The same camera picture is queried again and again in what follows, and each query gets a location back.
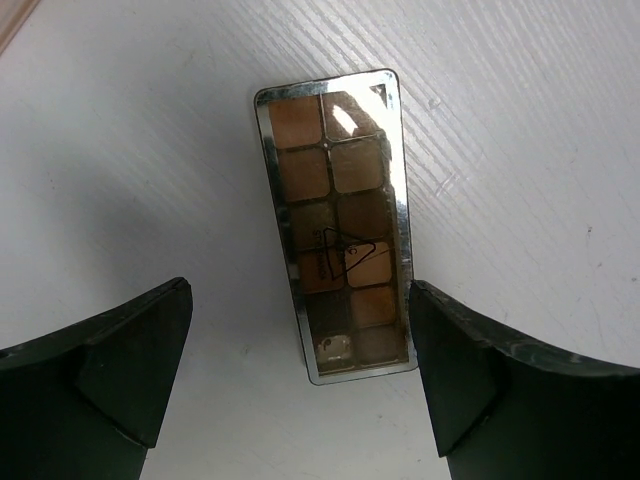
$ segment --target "white surface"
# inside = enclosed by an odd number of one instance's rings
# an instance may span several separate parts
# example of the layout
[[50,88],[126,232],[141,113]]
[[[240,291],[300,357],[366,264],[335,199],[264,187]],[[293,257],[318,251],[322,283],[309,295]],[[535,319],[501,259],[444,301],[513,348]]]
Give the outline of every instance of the white surface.
[[43,0],[0,57],[1,346],[193,285],[144,479],[448,478],[417,372],[306,378],[264,86],[394,68],[416,276],[640,366],[640,4],[347,5]]

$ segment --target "tan eyeshadow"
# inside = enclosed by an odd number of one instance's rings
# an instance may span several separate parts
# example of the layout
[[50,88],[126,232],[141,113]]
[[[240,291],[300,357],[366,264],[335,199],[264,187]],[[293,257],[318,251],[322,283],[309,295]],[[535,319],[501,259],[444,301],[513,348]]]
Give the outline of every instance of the tan eyeshadow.
[[330,156],[338,192],[351,193],[382,185],[380,144],[376,139],[336,145]]
[[320,198],[329,193],[331,187],[325,158],[326,154],[319,148],[278,154],[280,177],[287,202]]
[[391,280],[391,252],[385,242],[347,248],[345,263],[349,285],[352,287],[365,287]]
[[322,138],[318,97],[289,98],[269,104],[277,148],[313,145]]
[[394,327],[371,327],[355,335],[358,358],[364,364],[391,362],[398,358],[398,334]]
[[340,231],[355,238],[378,238],[390,225],[388,200],[380,191],[348,195],[338,200]]
[[347,92],[334,92],[322,96],[327,137],[332,140],[362,137],[373,135],[382,128],[373,118],[375,115],[365,111],[370,111],[372,107],[373,111],[386,109],[381,92],[363,89],[359,93],[354,96]]
[[326,228],[335,226],[333,212],[327,202],[292,207],[290,212],[293,242],[297,249],[323,248],[325,238],[330,241],[335,237],[333,231],[325,233]]
[[393,323],[396,316],[393,290],[389,287],[355,290],[351,294],[351,312],[357,327]]
[[298,254],[300,284],[304,293],[338,290],[344,285],[344,274],[334,249]]

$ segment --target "white table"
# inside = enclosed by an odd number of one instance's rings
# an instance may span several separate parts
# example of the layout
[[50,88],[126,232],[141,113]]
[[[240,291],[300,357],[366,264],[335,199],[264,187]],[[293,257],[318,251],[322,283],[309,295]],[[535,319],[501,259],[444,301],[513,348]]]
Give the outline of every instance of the white table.
[[307,380],[264,86],[395,69],[416,277],[640,366],[640,4],[359,3],[42,0],[0,57],[0,346],[193,285],[143,479],[448,478],[417,372]]

